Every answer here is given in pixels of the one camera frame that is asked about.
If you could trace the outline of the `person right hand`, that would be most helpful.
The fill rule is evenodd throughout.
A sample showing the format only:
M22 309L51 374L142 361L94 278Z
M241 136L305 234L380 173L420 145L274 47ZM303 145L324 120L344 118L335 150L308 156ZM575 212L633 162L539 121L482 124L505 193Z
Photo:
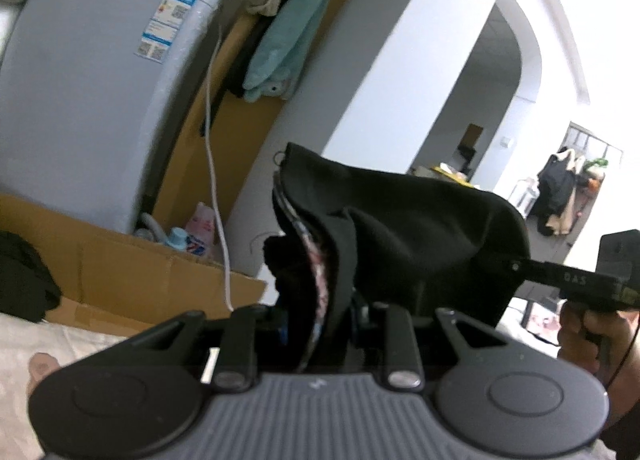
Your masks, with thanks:
M598 313L565 302L560 313L558 357L603 374L611 426L639 402L639 313Z

